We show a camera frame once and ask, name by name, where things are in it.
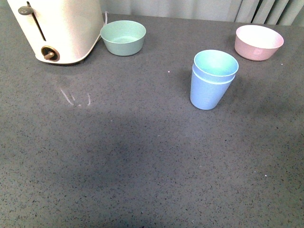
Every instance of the pink bowl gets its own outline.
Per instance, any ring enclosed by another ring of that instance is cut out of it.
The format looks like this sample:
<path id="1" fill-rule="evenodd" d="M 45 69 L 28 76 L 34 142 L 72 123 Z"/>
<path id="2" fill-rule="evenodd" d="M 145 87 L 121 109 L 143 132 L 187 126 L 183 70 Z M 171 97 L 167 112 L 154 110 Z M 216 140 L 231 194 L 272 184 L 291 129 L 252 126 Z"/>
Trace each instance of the pink bowl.
<path id="1" fill-rule="evenodd" d="M 272 29 L 259 25 L 244 25 L 237 29 L 235 50 L 244 58 L 262 61 L 270 58 L 284 43 Z"/>

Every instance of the bowl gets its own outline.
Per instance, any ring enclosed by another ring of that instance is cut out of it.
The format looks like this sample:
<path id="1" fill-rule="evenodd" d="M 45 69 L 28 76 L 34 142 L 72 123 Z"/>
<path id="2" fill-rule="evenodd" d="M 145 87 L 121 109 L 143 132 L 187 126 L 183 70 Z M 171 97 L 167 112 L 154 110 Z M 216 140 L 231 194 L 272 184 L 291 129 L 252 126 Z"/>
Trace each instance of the bowl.
<path id="1" fill-rule="evenodd" d="M 269 59 L 283 43 L 283 37 L 272 29 L 244 25 L 237 29 L 235 50 L 244 58 L 263 61 Z"/>
<path id="2" fill-rule="evenodd" d="M 118 20 L 106 24 L 100 31 L 106 48 L 117 56 L 130 56 L 143 47 L 146 28 L 135 21 Z"/>

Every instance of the toaster knob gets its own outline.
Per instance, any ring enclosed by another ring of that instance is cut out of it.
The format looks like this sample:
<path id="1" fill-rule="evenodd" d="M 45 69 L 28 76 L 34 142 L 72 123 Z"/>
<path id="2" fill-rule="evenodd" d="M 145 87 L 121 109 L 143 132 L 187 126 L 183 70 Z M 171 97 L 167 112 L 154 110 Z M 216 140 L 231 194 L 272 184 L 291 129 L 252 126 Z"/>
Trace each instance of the toaster knob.
<path id="1" fill-rule="evenodd" d="M 18 9 L 18 13 L 21 15 L 29 15 L 32 14 L 33 12 L 34 12 L 33 8 L 31 8 L 30 6 L 22 6 Z"/>
<path id="2" fill-rule="evenodd" d="M 56 62 L 59 60 L 60 55 L 59 52 L 50 46 L 43 46 L 41 49 L 41 54 L 43 55 L 45 60 L 50 60 Z"/>

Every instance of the green bowl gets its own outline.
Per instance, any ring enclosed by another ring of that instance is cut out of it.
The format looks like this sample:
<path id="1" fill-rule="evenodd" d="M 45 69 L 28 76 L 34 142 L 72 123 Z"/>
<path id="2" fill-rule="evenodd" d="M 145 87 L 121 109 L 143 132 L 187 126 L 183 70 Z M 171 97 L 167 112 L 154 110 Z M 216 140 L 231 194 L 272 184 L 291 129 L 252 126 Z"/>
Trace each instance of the green bowl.
<path id="1" fill-rule="evenodd" d="M 130 56 L 142 49 L 146 28 L 135 21 L 118 20 L 103 26 L 100 35 L 109 52 Z"/>

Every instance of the stacked cups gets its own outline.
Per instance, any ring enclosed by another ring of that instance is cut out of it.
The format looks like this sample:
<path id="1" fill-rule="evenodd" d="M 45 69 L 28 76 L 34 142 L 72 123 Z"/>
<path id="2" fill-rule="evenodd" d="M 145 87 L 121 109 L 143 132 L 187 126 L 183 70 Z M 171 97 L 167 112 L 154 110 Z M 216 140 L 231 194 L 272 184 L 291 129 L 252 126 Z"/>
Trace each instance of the stacked cups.
<path id="1" fill-rule="evenodd" d="M 190 100 L 202 110 L 214 108 L 238 71 L 238 62 L 218 50 L 205 50 L 194 57 Z"/>

